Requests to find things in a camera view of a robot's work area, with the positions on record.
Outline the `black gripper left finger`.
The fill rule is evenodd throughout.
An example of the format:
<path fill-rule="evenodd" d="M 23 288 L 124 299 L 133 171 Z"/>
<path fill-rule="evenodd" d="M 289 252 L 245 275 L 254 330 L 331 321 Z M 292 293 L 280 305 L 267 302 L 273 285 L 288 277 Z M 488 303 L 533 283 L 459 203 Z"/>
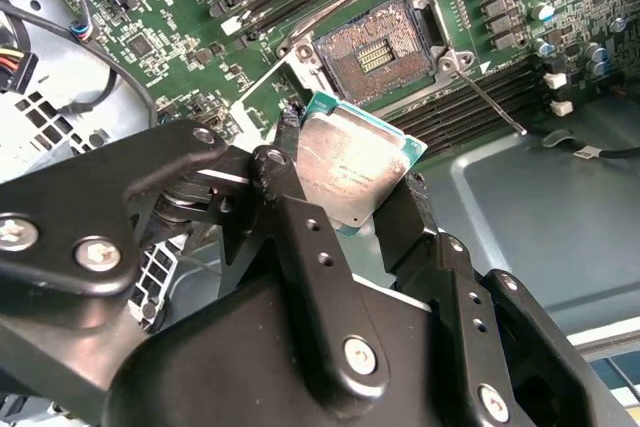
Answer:
<path fill-rule="evenodd" d="M 143 231 L 161 192 L 199 169 L 231 198 L 229 212 L 204 215 L 228 238 L 236 280 L 226 296 L 310 266 L 349 269 L 324 209 L 301 187 L 291 155 L 298 120 L 288 115 L 280 126 L 275 146 L 247 153 L 177 121 L 3 184 L 4 375 L 74 413 L 106 412 L 128 359 L 159 334 L 121 329 Z"/>

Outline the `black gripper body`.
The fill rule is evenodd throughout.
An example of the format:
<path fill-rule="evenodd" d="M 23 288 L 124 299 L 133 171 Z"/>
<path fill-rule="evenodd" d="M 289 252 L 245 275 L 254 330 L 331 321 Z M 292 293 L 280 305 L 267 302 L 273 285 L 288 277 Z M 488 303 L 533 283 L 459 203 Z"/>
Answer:
<path fill-rule="evenodd" d="M 143 343 L 112 387 L 109 426 L 472 425 L 457 354 L 436 350 L 474 292 L 439 271 L 435 312 L 345 266 L 266 276 Z"/>

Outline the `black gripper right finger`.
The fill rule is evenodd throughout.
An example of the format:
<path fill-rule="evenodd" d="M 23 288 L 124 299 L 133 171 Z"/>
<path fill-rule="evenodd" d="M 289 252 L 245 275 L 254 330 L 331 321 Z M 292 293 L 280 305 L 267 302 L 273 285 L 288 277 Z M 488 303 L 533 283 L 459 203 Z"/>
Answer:
<path fill-rule="evenodd" d="M 476 271 L 408 174 L 374 214 L 396 291 L 431 310 L 430 383 L 447 426 L 625 426 L 628 414 L 512 274 Z"/>

